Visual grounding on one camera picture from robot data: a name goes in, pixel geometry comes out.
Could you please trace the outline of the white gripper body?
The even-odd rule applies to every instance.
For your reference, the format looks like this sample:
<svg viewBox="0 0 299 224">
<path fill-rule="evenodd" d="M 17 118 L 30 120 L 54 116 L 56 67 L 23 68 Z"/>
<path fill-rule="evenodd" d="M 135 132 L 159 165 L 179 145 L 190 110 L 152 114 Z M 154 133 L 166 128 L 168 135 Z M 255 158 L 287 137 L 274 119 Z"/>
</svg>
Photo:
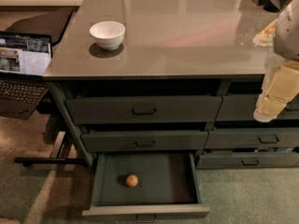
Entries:
<svg viewBox="0 0 299 224">
<path fill-rule="evenodd" d="M 263 94 L 267 94 L 267 91 L 273 80 L 274 74 L 276 73 L 278 68 L 283 64 L 284 61 L 285 59 L 277 55 L 276 53 L 271 53 L 267 56 L 264 64 L 265 73 L 263 77 Z"/>
</svg>

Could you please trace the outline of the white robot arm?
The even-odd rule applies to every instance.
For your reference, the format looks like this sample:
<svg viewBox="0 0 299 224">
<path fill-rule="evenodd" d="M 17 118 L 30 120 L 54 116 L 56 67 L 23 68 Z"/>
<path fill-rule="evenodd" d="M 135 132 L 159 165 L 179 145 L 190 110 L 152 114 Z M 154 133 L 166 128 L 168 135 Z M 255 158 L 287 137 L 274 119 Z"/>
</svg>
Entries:
<svg viewBox="0 0 299 224">
<path fill-rule="evenodd" d="M 280 64 L 266 66 L 262 93 L 253 117 L 260 122 L 275 119 L 299 93 L 299 0 L 291 2 L 253 38 L 258 46 L 272 46 L 284 58 Z"/>
</svg>

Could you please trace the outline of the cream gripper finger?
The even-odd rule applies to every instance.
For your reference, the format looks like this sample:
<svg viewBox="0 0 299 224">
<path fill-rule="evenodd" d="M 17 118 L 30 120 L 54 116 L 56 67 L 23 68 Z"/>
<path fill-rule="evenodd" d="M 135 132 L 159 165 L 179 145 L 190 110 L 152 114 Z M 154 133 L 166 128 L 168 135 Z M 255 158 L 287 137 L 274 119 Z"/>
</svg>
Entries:
<svg viewBox="0 0 299 224">
<path fill-rule="evenodd" d="M 267 94 L 259 95 L 253 117 L 260 122 L 276 119 L 299 93 L 299 62 L 285 60 L 274 74 Z"/>
<path fill-rule="evenodd" d="M 272 46 L 277 22 L 277 20 L 272 21 L 260 33 L 254 36 L 253 44 L 261 47 Z"/>
</svg>

